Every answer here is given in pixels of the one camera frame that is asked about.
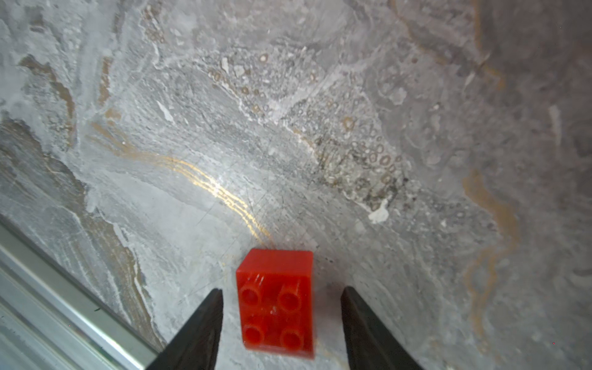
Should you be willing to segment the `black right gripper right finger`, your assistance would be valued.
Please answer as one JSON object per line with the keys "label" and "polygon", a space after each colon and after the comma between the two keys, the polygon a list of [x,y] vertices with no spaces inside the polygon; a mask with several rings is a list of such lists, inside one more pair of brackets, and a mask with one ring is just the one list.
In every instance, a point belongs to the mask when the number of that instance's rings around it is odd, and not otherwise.
{"label": "black right gripper right finger", "polygon": [[341,310],[350,369],[422,369],[351,286],[342,292]]}

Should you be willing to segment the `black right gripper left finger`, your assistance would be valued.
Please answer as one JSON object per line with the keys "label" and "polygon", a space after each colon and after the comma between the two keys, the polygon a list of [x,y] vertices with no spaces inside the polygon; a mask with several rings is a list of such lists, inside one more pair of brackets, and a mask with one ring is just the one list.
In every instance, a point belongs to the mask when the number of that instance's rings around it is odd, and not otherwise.
{"label": "black right gripper left finger", "polygon": [[214,288],[146,370],[214,369],[223,324],[223,291]]}

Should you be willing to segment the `red lego brick front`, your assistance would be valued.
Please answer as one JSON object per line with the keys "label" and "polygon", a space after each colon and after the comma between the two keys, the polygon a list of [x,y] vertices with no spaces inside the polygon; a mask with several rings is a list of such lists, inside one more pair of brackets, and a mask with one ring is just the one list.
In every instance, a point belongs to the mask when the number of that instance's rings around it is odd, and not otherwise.
{"label": "red lego brick front", "polygon": [[245,348],[315,357],[311,251],[254,248],[236,271]]}

